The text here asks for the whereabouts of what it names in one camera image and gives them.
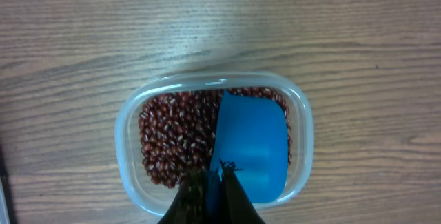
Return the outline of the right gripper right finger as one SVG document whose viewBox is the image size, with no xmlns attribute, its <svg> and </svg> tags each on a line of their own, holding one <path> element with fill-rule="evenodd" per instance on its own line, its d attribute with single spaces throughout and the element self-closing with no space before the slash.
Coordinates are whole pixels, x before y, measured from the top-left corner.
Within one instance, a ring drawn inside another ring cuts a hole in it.
<svg viewBox="0 0 441 224">
<path fill-rule="evenodd" d="M 232 161 L 220 161 L 222 168 L 220 217 L 226 224 L 265 224 L 246 195 Z"/>
</svg>

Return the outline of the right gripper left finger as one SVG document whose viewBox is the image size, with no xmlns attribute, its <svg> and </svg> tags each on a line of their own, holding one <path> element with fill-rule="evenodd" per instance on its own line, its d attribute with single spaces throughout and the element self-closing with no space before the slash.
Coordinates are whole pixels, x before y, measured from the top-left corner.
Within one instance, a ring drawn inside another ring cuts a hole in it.
<svg viewBox="0 0 441 224">
<path fill-rule="evenodd" d="M 208 171 L 191 171 L 158 224 L 206 224 Z"/>
</svg>

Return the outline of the blue plastic measuring scoop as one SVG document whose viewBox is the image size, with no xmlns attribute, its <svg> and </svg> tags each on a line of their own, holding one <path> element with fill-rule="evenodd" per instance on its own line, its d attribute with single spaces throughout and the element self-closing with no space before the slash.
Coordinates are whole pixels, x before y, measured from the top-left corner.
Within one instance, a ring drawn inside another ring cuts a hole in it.
<svg viewBox="0 0 441 224">
<path fill-rule="evenodd" d="M 284 112 L 271 99 L 224 92 L 216 126 L 210 169 L 216 172 L 220 191 L 212 192 L 209 210 L 222 223 L 221 161 L 232 161 L 252 205 L 272 203 L 283 192 L 288 168 L 288 134 Z"/>
</svg>

